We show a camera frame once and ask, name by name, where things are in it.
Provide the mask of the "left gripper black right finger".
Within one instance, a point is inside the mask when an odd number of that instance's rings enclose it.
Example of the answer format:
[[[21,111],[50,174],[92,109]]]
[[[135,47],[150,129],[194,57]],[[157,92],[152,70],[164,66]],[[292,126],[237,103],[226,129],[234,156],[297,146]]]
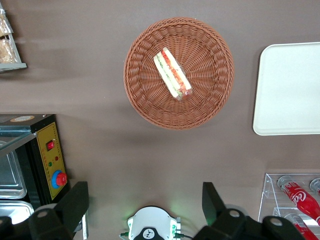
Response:
[[[202,185],[202,211],[207,225],[195,240],[303,240],[287,219],[266,216],[257,222],[235,208],[227,208],[211,182]]]

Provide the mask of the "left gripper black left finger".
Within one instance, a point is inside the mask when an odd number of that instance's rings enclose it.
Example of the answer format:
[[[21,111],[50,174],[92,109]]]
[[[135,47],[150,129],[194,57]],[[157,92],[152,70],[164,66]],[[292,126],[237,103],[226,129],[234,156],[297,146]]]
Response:
[[[0,238],[2,240],[72,240],[88,208],[88,183],[79,181],[55,206],[43,205],[20,223],[13,224],[10,217],[2,216]]]

